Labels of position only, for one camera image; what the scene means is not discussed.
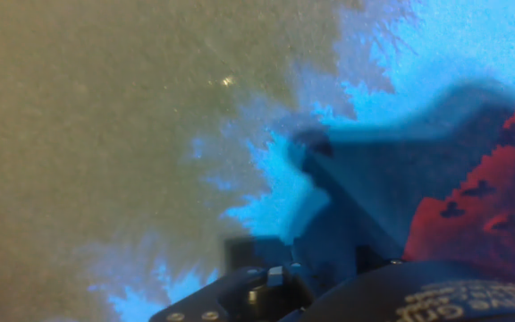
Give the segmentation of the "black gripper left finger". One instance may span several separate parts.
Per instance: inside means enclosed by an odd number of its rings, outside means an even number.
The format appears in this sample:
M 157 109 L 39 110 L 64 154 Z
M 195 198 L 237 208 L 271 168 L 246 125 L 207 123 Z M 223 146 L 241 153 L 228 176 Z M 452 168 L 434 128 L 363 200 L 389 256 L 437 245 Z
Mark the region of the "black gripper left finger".
M 149 322 L 294 322 L 312 303 L 312 272 L 277 237 L 225 241 L 227 272 Z

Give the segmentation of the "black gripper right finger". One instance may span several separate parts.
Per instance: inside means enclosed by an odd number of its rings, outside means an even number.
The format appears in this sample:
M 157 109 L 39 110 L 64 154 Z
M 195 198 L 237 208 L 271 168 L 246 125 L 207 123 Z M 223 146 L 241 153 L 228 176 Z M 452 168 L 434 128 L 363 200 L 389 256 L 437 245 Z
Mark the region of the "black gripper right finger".
M 355 277 L 359 278 L 366 273 L 383 267 L 400 265 L 401 260 L 399 258 L 384 258 L 370 246 L 362 245 L 355 249 L 355 264 Z

